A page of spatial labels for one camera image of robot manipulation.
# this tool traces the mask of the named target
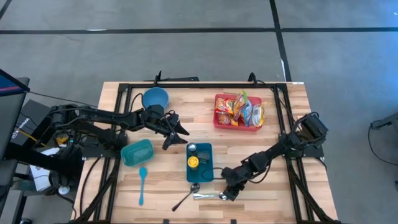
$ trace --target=blue bowl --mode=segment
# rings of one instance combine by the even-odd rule
[[[163,109],[166,109],[169,104],[169,94],[162,88],[153,87],[144,93],[142,102],[145,108],[152,105],[160,105]]]

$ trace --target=gray floor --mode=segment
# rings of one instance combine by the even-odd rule
[[[394,0],[276,0],[282,28],[398,26]],[[13,0],[0,30],[273,27],[260,0]],[[293,81],[329,127],[328,176],[340,220],[395,223],[398,167],[369,149],[371,121],[398,112],[398,32],[283,34]],[[95,104],[104,81],[198,76],[200,80],[283,81],[277,40],[263,34],[0,35],[0,68],[29,77],[40,93]],[[48,105],[64,103],[29,95]],[[398,163],[390,127],[371,133],[375,151]],[[10,194],[12,206],[15,192]],[[70,204],[31,197],[24,216],[66,222]],[[12,209],[1,217],[9,223]]]

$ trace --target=wooden table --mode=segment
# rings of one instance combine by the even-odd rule
[[[99,108],[113,111],[118,82],[106,82],[103,86]],[[302,83],[288,83],[290,103],[295,119],[310,112],[310,105],[305,87]],[[143,93],[146,89],[133,89],[132,95]],[[213,146],[215,167],[240,165],[245,157],[259,151],[265,151],[277,142],[280,133],[274,95],[269,89],[246,89],[249,96],[258,96],[266,101],[266,120],[262,129],[255,133],[215,129],[213,126],[214,100],[217,93],[238,93],[240,89],[231,88],[168,88],[170,104],[168,110],[175,110],[180,115],[182,126],[190,133],[183,136],[188,142],[210,142]],[[133,109],[141,108],[141,101],[134,103]],[[273,160],[267,178],[260,184],[246,184],[234,201],[215,199],[193,200],[189,197],[176,212],[171,208],[189,191],[186,181],[185,145],[170,146],[162,149],[163,136],[153,131],[142,129],[138,132],[127,132],[129,144],[150,139],[155,148],[154,160],[145,164],[148,176],[144,187],[144,205],[139,206],[140,177],[138,167],[126,167],[121,164],[116,196],[114,201],[112,223],[162,223],[169,219],[171,223],[295,223],[292,196],[290,193],[287,168],[283,158]],[[78,189],[75,208],[79,209],[81,185],[94,159],[85,162]],[[316,159],[304,158],[308,188],[315,200],[330,217],[337,219],[335,206],[330,192],[328,177],[324,166]],[[98,191],[103,159],[91,175],[85,188],[83,206],[86,208]],[[225,180],[214,180],[201,184],[200,193],[218,193],[226,186]],[[300,195],[303,218],[306,218],[304,202]],[[104,219],[108,194],[104,196],[101,218]]]

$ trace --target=computer monitor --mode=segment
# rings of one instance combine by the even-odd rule
[[[0,96],[28,93],[29,87],[0,69]]]

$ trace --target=spoon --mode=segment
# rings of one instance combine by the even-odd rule
[[[200,184],[192,184],[192,185],[191,185],[191,189],[190,189],[189,193],[187,194],[187,196],[185,196],[185,198],[183,198],[183,199],[181,200],[181,202],[179,202],[178,204],[174,205],[174,207],[172,208],[172,211],[175,212],[176,209],[178,209],[178,207],[181,205],[181,203],[182,203],[185,199],[187,199],[187,197],[188,197],[189,195],[191,195],[192,193],[197,193],[197,192],[199,191],[199,189],[200,189]]]
[[[148,171],[145,167],[141,167],[139,169],[139,175],[141,177],[141,195],[139,196],[139,205],[142,206],[144,204],[144,180],[147,176]]]

